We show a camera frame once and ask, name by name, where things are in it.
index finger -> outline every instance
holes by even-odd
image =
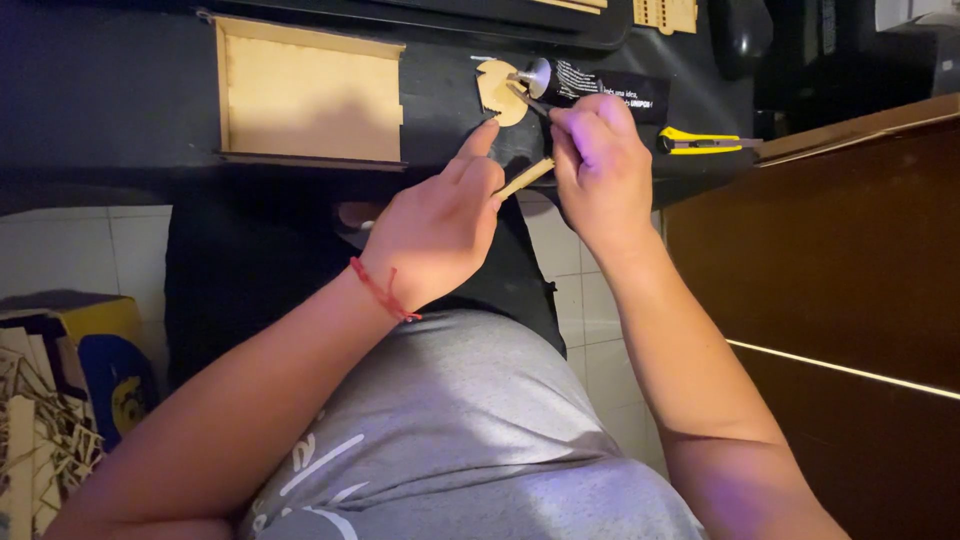
[[[636,135],[636,122],[623,100],[610,94],[590,94],[577,100],[574,110],[589,110],[617,135]]]
[[[473,133],[464,141],[464,145],[457,152],[457,158],[485,158],[490,153],[490,147],[496,139],[496,134],[500,133],[500,123],[491,118],[480,127],[473,130]]]

right hand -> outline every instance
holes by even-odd
[[[636,249],[653,230],[650,152],[623,100],[593,94],[550,111],[560,201],[574,230],[598,258]]]

black fabric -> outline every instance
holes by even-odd
[[[359,251],[338,236],[310,184],[207,184],[175,193],[165,323],[172,388],[335,278]],[[420,312],[474,308],[510,317],[564,357],[553,300],[516,197],[499,212],[484,265]]]

black work surface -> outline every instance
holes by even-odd
[[[407,44],[399,69],[401,156],[410,167],[405,173],[373,173],[222,163],[214,154],[220,146],[214,31],[191,12],[4,2],[0,212],[23,194],[29,194],[31,206],[51,206],[36,197],[37,186],[44,183],[163,191],[172,184],[224,177],[277,184],[308,180],[333,198],[389,198],[440,170],[467,133],[489,116],[478,103],[474,68],[479,61],[471,55],[498,57],[517,67],[540,55],[558,56],[586,69],[669,78],[671,126],[693,133],[750,135],[752,81],[727,83],[719,78],[706,13],[701,9],[697,35],[668,37],[656,29],[635,28],[627,44],[605,58],[578,58],[574,50],[478,41],[441,31],[345,26],[339,18],[312,20],[340,32]],[[288,16],[283,13],[266,15],[291,22],[283,20]],[[640,127],[648,147],[655,147],[658,130]],[[492,150],[508,178],[542,155],[540,119],[532,110],[519,124],[502,130]],[[655,152],[658,200],[662,204],[677,197],[663,195],[667,191],[722,183],[752,161],[749,152]],[[54,205],[78,204],[51,197]]]

